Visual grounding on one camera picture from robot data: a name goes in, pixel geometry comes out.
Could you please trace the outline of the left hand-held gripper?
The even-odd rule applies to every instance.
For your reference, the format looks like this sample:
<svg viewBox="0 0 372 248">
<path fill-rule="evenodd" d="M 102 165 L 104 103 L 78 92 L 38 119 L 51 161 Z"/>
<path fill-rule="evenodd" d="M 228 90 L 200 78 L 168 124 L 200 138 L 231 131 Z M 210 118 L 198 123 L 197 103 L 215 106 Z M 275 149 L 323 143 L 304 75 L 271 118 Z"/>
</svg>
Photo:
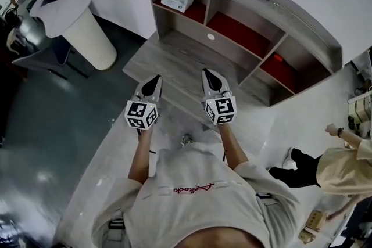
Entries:
<svg viewBox="0 0 372 248">
<path fill-rule="evenodd" d="M 154 75 L 140 82 L 134 97 L 127 101 L 124 118 L 131 128 L 148 130 L 159 118 L 162 76 Z"/>
</svg>

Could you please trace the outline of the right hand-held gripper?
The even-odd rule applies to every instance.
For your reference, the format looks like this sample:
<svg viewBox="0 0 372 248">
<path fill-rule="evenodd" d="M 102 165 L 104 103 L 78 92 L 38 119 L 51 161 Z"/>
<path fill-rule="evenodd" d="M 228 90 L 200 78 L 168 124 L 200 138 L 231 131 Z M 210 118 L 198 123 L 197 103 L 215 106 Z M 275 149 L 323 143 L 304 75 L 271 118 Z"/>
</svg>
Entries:
<svg viewBox="0 0 372 248">
<path fill-rule="evenodd" d="M 235 97 L 228 91 L 227 80 L 209 68 L 202 69 L 201 76 L 205 96 L 217 94 L 204 101 L 204 111 L 212 123 L 220 125 L 233 122 L 237 113 L 237 104 Z"/>
</svg>

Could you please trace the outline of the grey wooden desk shelf unit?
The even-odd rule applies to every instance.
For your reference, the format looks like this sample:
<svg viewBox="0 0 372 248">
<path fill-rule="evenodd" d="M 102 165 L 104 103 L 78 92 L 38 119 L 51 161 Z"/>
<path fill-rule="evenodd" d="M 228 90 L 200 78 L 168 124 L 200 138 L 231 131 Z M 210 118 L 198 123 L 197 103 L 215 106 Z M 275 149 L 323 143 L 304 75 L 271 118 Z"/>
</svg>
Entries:
<svg viewBox="0 0 372 248">
<path fill-rule="evenodd" d="M 245 70 L 238 86 L 266 106 L 274 106 L 328 79 L 343 66 L 338 41 L 310 14 L 291 0 L 194 0 L 206 5 L 204 25 L 153 6 L 159 39 L 178 31 L 220 53 Z M 207 26 L 221 12 L 269 40 L 263 59 Z M 213 34 L 211 41 L 207 34 Z M 298 92 L 292 93 L 260 66 L 273 53 L 299 72 Z"/>
</svg>

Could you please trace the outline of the person's left forearm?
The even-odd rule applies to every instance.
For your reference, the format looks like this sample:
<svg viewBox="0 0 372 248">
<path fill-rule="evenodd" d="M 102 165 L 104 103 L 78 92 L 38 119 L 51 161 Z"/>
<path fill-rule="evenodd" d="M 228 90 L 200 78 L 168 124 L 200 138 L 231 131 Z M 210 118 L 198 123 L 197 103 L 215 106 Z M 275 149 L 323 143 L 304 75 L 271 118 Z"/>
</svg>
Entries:
<svg viewBox="0 0 372 248">
<path fill-rule="evenodd" d="M 138 145 L 128 173 L 128 179 L 144 184 L 149 177 L 149 155 L 153 127 L 143 130 L 138 137 Z"/>
</svg>

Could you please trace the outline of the person's right forearm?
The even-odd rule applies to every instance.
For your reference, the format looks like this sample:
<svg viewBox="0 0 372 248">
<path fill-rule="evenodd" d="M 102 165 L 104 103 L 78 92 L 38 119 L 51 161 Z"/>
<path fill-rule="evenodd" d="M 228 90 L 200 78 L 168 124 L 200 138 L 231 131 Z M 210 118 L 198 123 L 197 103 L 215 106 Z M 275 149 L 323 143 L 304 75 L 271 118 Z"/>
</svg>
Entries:
<svg viewBox="0 0 372 248">
<path fill-rule="evenodd" d="M 249 159 L 242 150 L 229 124 L 220 124 L 218 128 L 228 166 L 234 170 L 240 164 L 248 162 Z"/>
</svg>

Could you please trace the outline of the dark grey chair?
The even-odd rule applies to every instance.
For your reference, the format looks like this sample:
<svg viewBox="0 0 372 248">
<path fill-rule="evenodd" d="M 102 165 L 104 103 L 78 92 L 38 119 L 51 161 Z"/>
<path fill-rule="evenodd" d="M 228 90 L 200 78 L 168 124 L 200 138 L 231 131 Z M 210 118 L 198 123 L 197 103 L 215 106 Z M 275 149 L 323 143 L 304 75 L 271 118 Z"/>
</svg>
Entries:
<svg viewBox="0 0 372 248">
<path fill-rule="evenodd" d="M 68 66 L 82 77 L 89 78 L 68 61 L 71 53 L 74 53 L 73 47 L 65 38 L 59 37 L 54 38 L 48 47 L 39 49 L 28 56 L 17 58 L 12 64 L 33 71 L 49 71 L 64 80 L 67 80 L 67 77 L 59 73 L 57 68 Z"/>
</svg>

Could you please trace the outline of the person's beige shirt torso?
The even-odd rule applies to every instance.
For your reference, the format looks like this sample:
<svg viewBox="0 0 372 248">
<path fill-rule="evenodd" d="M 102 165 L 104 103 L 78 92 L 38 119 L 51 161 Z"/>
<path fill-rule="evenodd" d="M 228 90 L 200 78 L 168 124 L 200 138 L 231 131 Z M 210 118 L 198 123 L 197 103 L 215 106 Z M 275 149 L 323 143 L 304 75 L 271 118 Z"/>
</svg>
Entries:
<svg viewBox="0 0 372 248">
<path fill-rule="evenodd" d="M 175 248 L 206 228 L 245 231 L 264 248 L 287 248 L 303 214 L 298 199 L 254 161 L 234 170 L 198 144 L 162 149 L 156 172 L 144 184 L 120 178 L 96 217 L 91 239 L 104 247 L 109 222 L 124 222 L 124 245 Z"/>
</svg>

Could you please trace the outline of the white curved workbench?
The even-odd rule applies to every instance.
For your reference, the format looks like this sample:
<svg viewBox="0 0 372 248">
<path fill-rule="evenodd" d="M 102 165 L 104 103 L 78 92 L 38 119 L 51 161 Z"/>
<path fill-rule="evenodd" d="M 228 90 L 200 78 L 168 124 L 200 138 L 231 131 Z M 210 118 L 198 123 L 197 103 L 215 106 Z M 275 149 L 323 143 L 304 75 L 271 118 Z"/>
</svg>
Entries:
<svg viewBox="0 0 372 248">
<path fill-rule="evenodd" d="M 350 62 L 359 80 L 354 96 L 348 99 L 349 128 L 372 139 L 372 47 Z"/>
</svg>

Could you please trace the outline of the large cardboard box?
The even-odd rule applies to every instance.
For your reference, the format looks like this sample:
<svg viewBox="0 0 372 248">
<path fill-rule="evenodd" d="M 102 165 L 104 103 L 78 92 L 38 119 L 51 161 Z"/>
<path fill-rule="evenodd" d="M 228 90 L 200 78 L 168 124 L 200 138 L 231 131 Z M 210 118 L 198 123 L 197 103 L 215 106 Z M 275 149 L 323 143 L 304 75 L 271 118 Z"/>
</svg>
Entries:
<svg viewBox="0 0 372 248">
<path fill-rule="evenodd" d="M 327 213 L 319 210 L 313 210 L 306 221 L 305 226 L 313 231 L 321 230 L 327 218 Z"/>
</svg>

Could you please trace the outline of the small cardboard box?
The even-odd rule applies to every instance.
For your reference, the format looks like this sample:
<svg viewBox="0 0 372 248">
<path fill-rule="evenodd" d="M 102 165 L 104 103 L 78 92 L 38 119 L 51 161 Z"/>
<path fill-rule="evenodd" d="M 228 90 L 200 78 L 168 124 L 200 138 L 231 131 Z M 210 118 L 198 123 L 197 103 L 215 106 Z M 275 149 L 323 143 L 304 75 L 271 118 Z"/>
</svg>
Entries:
<svg viewBox="0 0 372 248">
<path fill-rule="evenodd" d="M 304 245 L 306 245 L 306 244 L 308 244 L 308 243 L 314 241 L 315 238 L 316 238 L 316 235 L 314 235 L 314 234 L 312 234 L 311 232 L 309 232 L 309 231 L 303 229 L 303 230 L 300 231 L 298 238 L 299 238 L 299 240 L 300 240 Z"/>
</svg>

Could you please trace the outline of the white round pedestal table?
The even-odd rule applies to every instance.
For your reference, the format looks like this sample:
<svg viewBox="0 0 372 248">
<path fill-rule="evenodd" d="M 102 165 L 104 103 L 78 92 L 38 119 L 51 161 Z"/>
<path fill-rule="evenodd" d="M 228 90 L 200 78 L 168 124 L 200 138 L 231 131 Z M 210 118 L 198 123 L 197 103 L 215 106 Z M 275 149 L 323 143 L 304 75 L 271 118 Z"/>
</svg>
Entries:
<svg viewBox="0 0 372 248">
<path fill-rule="evenodd" d="M 97 70 L 114 65 L 117 51 L 90 11 L 91 0 L 42 2 L 36 0 L 30 16 L 41 19 L 49 38 L 63 36 Z"/>
</svg>

